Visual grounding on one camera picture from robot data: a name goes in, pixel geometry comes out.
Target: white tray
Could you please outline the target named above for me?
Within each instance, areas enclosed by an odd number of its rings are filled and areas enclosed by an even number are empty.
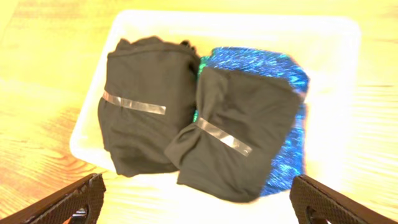
[[[97,117],[98,102],[105,85],[106,56],[115,49],[120,38],[133,42],[150,35],[176,43],[187,39],[200,56],[209,55],[212,48],[220,46],[254,47],[293,56],[311,78],[306,99],[306,173],[336,190],[343,190],[341,158],[350,135],[351,98],[361,34],[355,22],[341,17],[121,12],[113,22],[71,136],[70,149],[75,157],[114,170],[109,153],[103,149]],[[156,179],[164,178],[174,181],[177,175],[143,176],[157,182]],[[267,200],[271,197],[256,203],[264,204]],[[290,205],[287,196],[283,200],[284,204]],[[267,217],[273,213],[275,223],[285,223],[277,221],[285,217],[278,213],[280,208],[263,208],[265,210],[257,210],[260,211],[257,215]],[[255,215],[255,210],[248,215]]]

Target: blue shiny fabric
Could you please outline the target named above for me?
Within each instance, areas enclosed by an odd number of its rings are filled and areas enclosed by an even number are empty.
[[[302,96],[305,96],[308,91],[309,78],[303,69],[288,55],[282,53],[242,47],[218,47],[213,49],[211,56],[201,58],[198,76],[204,67],[240,70],[267,77],[284,78]],[[290,189],[293,178],[304,173],[304,119],[305,105],[301,104],[294,126],[288,133],[278,155],[272,160],[272,170],[263,186],[261,196]]]

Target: folded clothing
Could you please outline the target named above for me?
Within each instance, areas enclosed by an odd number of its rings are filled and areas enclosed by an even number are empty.
[[[204,68],[199,118],[165,150],[177,183],[232,202],[258,198],[299,104],[286,80]]]
[[[173,172],[164,149],[192,122],[200,59],[186,42],[120,40],[108,54],[98,118],[118,174]]]
[[[198,76],[203,67],[240,70],[266,77],[283,78],[302,98],[308,91],[308,76],[300,66],[283,53],[243,47],[217,47],[212,50],[211,56],[201,58]],[[301,103],[295,116],[295,124],[289,131],[278,155],[272,160],[272,170],[264,184],[262,196],[290,189],[293,178],[304,173],[304,119],[305,105]]]

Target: silver strip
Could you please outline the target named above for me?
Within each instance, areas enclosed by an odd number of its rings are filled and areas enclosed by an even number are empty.
[[[138,101],[133,101],[125,98],[121,98],[118,96],[113,96],[110,95],[107,91],[104,91],[104,95],[102,96],[106,101],[117,105],[117,106],[122,106],[124,108],[129,108],[133,110],[139,110],[139,111],[144,111],[148,113],[155,113],[155,114],[166,114],[166,107],[165,106],[159,106],[159,105],[153,105],[149,103],[141,103]]]
[[[206,131],[207,133],[211,134],[218,140],[220,140],[222,143],[226,144],[227,146],[237,150],[244,156],[248,156],[252,149],[246,145],[245,143],[239,141],[236,139],[234,136],[226,133],[225,131],[221,130],[220,128],[217,128],[216,126],[210,124],[207,120],[203,118],[199,118],[198,121],[196,122],[197,126],[199,128],[202,128],[202,130]]]

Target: black cloth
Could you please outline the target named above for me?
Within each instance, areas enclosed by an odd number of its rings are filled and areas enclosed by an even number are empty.
[[[105,91],[166,107],[162,115],[100,99],[98,117],[104,148],[111,153],[118,174],[131,177],[177,170],[164,149],[192,122],[199,63],[189,45],[157,37],[132,44],[122,39],[108,54]]]
[[[180,169],[177,183],[232,202],[258,198],[299,104],[286,80],[204,68],[197,90],[199,117],[252,151],[246,157],[190,124],[165,150]]]

